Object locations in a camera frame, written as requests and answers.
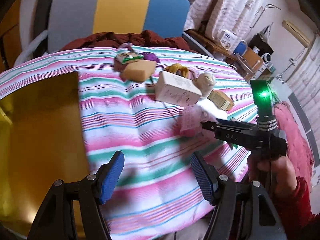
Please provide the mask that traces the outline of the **red sleeve forearm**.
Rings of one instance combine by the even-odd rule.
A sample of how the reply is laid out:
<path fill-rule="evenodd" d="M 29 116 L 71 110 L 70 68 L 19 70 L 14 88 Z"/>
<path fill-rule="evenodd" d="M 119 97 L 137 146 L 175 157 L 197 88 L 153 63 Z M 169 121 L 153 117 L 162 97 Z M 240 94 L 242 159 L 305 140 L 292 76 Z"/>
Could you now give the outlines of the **red sleeve forearm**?
<path fill-rule="evenodd" d="M 297 177 L 295 190 L 273 199 L 287 239 L 319 239 L 319 214 L 313 214 L 306 180 Z"/>

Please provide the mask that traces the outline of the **person's right hand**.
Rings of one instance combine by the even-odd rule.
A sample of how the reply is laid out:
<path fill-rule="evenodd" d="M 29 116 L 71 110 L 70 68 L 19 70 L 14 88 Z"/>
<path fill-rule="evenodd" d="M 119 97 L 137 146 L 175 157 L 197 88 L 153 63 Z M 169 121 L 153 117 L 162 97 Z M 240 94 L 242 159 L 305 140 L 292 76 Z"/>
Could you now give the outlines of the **person's right hand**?
<path fill-rule="evenodd" d="M 277 160 L 261 160 L 257 155 L 251 154 L 247 158 L 249 180 L 257 180 L 262 183 L 262 173 L 270 173 L 275 183 L 272 183 L 273 195 L 276 197 L 288 197 L 297 187 L 297 178 L 290 159 L 280 157 Z"/>

